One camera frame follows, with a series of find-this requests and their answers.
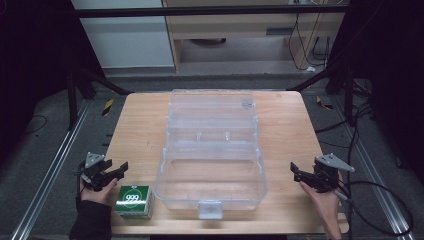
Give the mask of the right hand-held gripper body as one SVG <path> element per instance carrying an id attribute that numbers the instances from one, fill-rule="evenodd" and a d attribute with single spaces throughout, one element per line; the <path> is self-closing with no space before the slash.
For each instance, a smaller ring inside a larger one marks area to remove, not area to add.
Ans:
<path id="1" fill-rule="evenodd" d="M 316 190 L 319 193 L 329 192 L 338 188 L 339 171 L 354 172 L 355 168 L 341 160 L 333 153 L 316 156 L 313 166 L 314 175 L 318 178 Z"/>

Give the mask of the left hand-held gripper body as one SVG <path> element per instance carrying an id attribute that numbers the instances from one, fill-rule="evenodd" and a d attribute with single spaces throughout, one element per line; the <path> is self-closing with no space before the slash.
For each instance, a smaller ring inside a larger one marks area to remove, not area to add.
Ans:
<path id="1" fill-rule="evenodd" d="M 102 190 L 112 179 L 108 178 L 107 169 L 104 169 L 106 159 L 103 154 L 88 152 L 86 158 L 77 169 L 77 191 L 81 189 L 80 180 L 84 186 L 94 191 Z"/>

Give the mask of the person's left hand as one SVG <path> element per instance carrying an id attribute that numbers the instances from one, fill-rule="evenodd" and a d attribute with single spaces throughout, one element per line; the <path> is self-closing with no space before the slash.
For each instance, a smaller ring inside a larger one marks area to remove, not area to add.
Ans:
<path id="1" fill-rule="evenodd" d="M 112 179 L 108 185 L 106 185 L 100 191 L 94 191 L 84 186 L 84 181 L 80 180 L 79 193 L 82 201 L 92 201 L 99 204 L 109 205 L 110 204 L 110 193 L 117 186 L 118 179 Z"/>

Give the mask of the person's right hand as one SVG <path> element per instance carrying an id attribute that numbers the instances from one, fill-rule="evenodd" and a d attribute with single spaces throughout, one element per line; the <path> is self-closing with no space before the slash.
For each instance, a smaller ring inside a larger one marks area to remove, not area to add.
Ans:
<path id="1" fill-rule="evenodd" d="M 299 183 L 302 190 L 310 197 L 319 218 L 329 224 L 338 220 L 339 198 L 334 191 L 318 193 L 304 182 Z"/>

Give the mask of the green and white medicine box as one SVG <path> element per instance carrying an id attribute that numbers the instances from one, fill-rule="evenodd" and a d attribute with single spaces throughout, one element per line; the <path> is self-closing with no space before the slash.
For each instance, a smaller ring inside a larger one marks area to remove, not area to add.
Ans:
<path id="1" fill-rule="evenodd" d="M 150 219 L 154 196 L 148 185 L 128 185 L 120 188 L 114 212 L 124 219 Z"/>

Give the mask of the yellow and black tape strip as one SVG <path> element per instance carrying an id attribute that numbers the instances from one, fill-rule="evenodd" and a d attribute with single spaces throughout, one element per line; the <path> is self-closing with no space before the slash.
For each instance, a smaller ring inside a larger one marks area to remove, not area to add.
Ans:
<path id="1" fill-rule="evenodd" d="M 113 99 L 108 99 L 106 101 L 105 106 L 104 106 L 104 108 L 102 110 L 102 114 L 101 114 L 102 116 L 108 115 L 108 113 L 109 113 L 109 111 L 110 111 L 110 109 L 111 109 L 111 107 L 113 105 L 113 102 L 114 102 Z"/>
<path id="2" fill-rule="evenodd" d="M 324 109 L 327 109 L 327 110 L 333 109 L 333 104 L 331 102 L 331 99 L 328 96 L 317 96 L 316 102 L 318 105 L 320 105 Z"/>

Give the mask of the black metal stand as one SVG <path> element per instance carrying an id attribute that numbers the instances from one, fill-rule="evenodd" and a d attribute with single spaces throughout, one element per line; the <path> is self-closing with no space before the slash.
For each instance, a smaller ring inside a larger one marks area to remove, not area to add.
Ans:
<path id="1" fill-rule="evenodd" d="M 69 106 L 69 130 L 74 128 L 78 120 L 76 90 L 80 91 L 84 99 L 93 99 L 96 96 L 96 91 L 91 85 L 91 81 L 95 81 L 119 95 L 131 94 L 131 91 L 125 90 L 107 81 L 105 77 L 98 76 L 86 69 L 69 71 L 66 76 Z"/>
<path id="2" fill-rule="evenodd" d="M 329 79 L 325 87 L 325 91 L 328 94 L 333 95 L 344 89 L 344 116 L 348 123 L 353 125 L 353 68 L 349 63 L 329 64 L 320 73 L 295 87 L 288 88 L 288 91 L 301 92 L 324 78 Z"/>

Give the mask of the clear plastic storage box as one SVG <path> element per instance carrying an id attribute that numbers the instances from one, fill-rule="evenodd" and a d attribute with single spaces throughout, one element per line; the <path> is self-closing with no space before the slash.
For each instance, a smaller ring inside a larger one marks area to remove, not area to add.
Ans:
<path id="1" fill-rule="evenodd" d="M 252 211 L 267 195 L 258 116 L 250 90 L 174 90 L 154 194 L 200 219 Z"/>

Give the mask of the white cabinet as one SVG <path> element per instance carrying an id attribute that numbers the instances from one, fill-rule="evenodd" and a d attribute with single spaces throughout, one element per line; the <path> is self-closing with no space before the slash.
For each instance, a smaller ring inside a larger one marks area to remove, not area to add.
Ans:
<path id="1" fill-rule="evenodd" d="M 161 0 L 71 0 L 76 10 L 162 7 Z M 81 18 L 104 69 L 173 67 L 165 18 Z"/>

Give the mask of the light wooden desk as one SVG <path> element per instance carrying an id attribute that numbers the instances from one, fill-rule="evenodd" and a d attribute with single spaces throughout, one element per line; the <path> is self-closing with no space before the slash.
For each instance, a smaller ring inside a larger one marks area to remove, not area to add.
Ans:
<path id="1" fill-rule="evenodd" d="M 343 0 L 161 0 L 165 7 L 340 5 Z M 190 39 L 284 37 L 292 59 L 306 67 L 314 42 L 335 37 L 342 13 L 169 16 L 166 18 L 174 63 L 180 65 L 182 46 Z"/>

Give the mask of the aluminium floor rail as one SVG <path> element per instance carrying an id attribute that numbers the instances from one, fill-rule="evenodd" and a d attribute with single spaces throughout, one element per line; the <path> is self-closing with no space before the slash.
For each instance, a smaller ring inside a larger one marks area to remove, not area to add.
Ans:
<path id="1" fill-rule="evenodd" d="M 42 181 L 37 186 L 37 190 L 31 198 L 31 202 L 25 209 L 24 214 L 20 218 L 13 230 L 10 240 L 27 240 L 31 230 L 43 209 L 43 206 L 51 192 L 51 189 L 59 175 L 59 172 L 71 150 L 75 139 L 81 129 L 82 124 L 87 116 L 90 108 L 91 100 L 83 100 L 80 108 L 77 110 L 77 120 L 72 127 L 67 128 L 66 134 L 61 139 L 60 145 L 57 147 L 54 157 L 49 162 L 48 169 L 44 172 Z"/>
<path id="2" fill-rule="evenodd" d="M 352 149 L 355 157 L 363 168 L 363 173 L 367 179 L 375 184 L 373 186 L 376 198 L 381 206 L 388 222 L 394 233 L 397 234 L 397 240 L 415 240 L 412 232 L 412 223 L 408 222 L 406 216 L 402 213 L 400 206 L 392 193 L 383 190 L 378 185 L 386 186 L 382 176 L 377 168 L 371 162 L 371 158 L 366 151 L 363 142 L 359 138 L 359 134 L 355 133 L 355 128 L 348 123 L 345 124 L 347 135 L 352 138 Z"/>

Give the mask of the black horizontal frame bar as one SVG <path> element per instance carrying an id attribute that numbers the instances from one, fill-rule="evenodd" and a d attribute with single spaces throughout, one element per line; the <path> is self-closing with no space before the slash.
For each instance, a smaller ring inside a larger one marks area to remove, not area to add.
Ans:
<path id="1" fill-rule="evenodd" d="M 203 16 L 245 14 L 341 13 L 350 5 L 260 5 L 260 6 L 203 6 L 128 9 L 84 9 L 73 12 L 79 18 Z"/>

